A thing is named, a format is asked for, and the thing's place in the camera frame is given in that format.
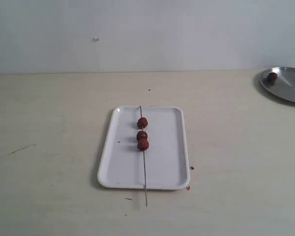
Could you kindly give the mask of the round metal plate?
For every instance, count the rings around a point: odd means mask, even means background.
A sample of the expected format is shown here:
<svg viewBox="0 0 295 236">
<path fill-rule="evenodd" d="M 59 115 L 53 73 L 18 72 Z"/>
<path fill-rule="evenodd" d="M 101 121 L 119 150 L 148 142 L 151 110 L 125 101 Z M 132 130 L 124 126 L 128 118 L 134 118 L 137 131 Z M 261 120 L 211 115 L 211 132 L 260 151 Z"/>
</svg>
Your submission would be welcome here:
<svg viewBox="0 0 295 236">
<path fill-rule="evenodd" d="M 267 76 L 270 72 L 275 72 L 278 75 L 278 78 L 273 85 L 267 81 Z M 260 82 L 264 89 L 269 93 L 295 103 L 295 68 L 273 67 L 266 69 L 261 73 Z"/>
</svg>

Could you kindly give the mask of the thin metal skewer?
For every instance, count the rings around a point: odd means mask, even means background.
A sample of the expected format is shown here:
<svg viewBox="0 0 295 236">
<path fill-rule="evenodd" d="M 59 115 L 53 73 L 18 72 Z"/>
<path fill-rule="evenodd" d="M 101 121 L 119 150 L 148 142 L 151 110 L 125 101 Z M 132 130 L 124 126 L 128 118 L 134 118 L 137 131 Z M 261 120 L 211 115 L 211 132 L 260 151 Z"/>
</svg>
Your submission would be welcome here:
<svg viewBox="0 0 295 236">
<path fill-rule="evenodd" d="M 142 113 L 142 106 L 140 105 L 140 115 L 141 118 L 143 117 Z M 147 174 L 146 174 L 146 157 L 145 157 L 145 150 L 143 152 L 143 164 L 144 164 L 144 191 L 145 191 L 145 206 L 148 206 L 148 197 L 147 197 Z"/>
</svg>

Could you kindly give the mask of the white rectangular plastic tray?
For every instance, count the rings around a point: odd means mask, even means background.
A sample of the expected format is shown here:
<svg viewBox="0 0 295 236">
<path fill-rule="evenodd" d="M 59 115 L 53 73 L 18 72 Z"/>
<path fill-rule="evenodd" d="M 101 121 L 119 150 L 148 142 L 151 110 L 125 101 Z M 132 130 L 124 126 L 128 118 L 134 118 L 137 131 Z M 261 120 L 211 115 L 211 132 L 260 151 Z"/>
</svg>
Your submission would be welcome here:
<svg viewBox="0 0 295 236">
<path fill-rule="evenodd" d="M 147 189 L 178 190 L 190 181 L 184 117 L 177 107 L 142 107 L 148 120 L 145 131 Z M 139 106 L 115 108 L 97 172 L 108 188 L 144 189 L 143 152 L 137 148 Z"/>
</svg>

